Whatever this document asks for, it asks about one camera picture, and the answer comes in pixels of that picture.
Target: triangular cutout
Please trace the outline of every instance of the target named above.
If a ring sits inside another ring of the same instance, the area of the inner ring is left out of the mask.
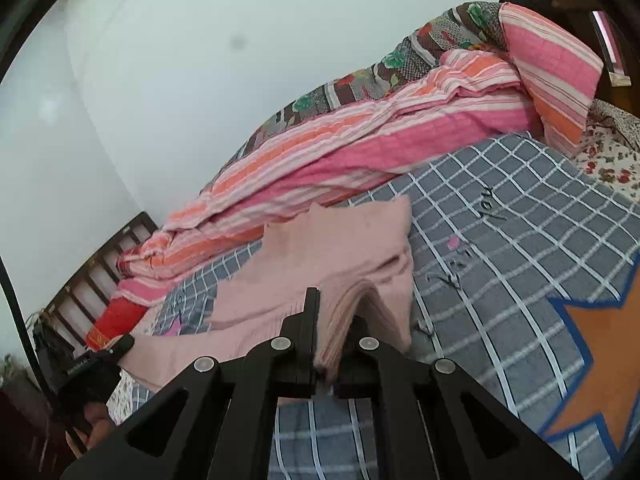
[[[470,393],[460,395],[478,444],[488,459],[497,458],[518,445],[517,437]]]
[[[176,391],[146,421],[131,430],[127,443],[151,456],[162,456],[188,398],[187,390]]]

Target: human hand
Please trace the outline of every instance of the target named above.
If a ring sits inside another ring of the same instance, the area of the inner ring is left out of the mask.
[[[74,430],[88,450],[97,446],[98,443],[103,441],[116,427],[111,417],[109,417],[109,410],[106,404],[101,404],[100,402],[88,402],[84,407],[84,418],[93,428],[91,434],[87,436],[82,431],[76,430],[76,428],[74,428]],[[66,443],[77,458],[82,456],[82,453],[80,453],[80,450],[76,444],[73,443],[68,433],[66,434]]]

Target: orange star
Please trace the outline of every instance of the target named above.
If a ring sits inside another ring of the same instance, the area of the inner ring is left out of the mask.
[[[580,376],[540,429],[547,440],[595,422],[612,460],[625,450],[640,390],[640,256],[620,301],[549,300],[584,359]]]

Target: black cable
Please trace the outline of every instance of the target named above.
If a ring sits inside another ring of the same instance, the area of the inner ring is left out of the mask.
[[[0,285],[2,286],[2,291],[4,292],[4,296],[6,298],[6,302],[9,305],[9,310],[11,311],[11,315],[14,318],[14,325],[16,330],[18,331],[18,337],[20,338],[20,343],[22,343],[22,348],[24,349],[24,353],[27,355],[27,361],[29,362],[29,366],[33,371],[33,375],[38,382],[38,386],[40,390],[44,394],[45,399],[49,403],[53,414],[59,418],[62,424],[65,427],[65,431],[71,437],[71,440],[78,446],[78,449],[81,453],[86,453],[86,446],[84,442],[80,440],[80,437],[74,430],[73,426],[70,423],[68,416],[64,413],[62,408],[60,407],[60,403],[58,402],[58,398],[56,394],[53,393],[51,388],[49,387],[49,383],[47,383],[44,374],[42,373],[42,368],[40,368],[40,364],[38,362],[38,357],[36,356],[36,352],[33,350],[33,346],[31,346],[31,339],[29,338],[29,333],[27,332],[27,327],[24,323],[24,319],[22,318],[22,311],[20,310],[20,304],[18,304],[18,298],[15,295],[14,286],[11,283],[11,279],[9,279],[9,274],[6,271],[6,267],[4,266],[4,262],[2,261],[2,256],[0,255]]]

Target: bed sheet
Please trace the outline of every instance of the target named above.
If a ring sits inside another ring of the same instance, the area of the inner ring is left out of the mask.
[[[491,190],[492,208],[481,208]],[[585,355],[549,296],[619,299],[640,238],[636,204],[580,172],[559,153],[524,136],[483,141],[443,156],[342,206],[412,200],[411,356],[447,356],[537,431],[585,367]],[[180,322],[180,333],[208,329],[217,282],[233,275],[260,241],[247,244],[174,288],[152,333]],[[445,277],[457,269],[458,288]],[[152,397],[131,385],[131,409]],[[630,434],[640,426],[633,413]],[[597,424],[550,441],[585,478],[612,467]],[[368,400],[316,396],[276,414],[270,479],[375,479]]]

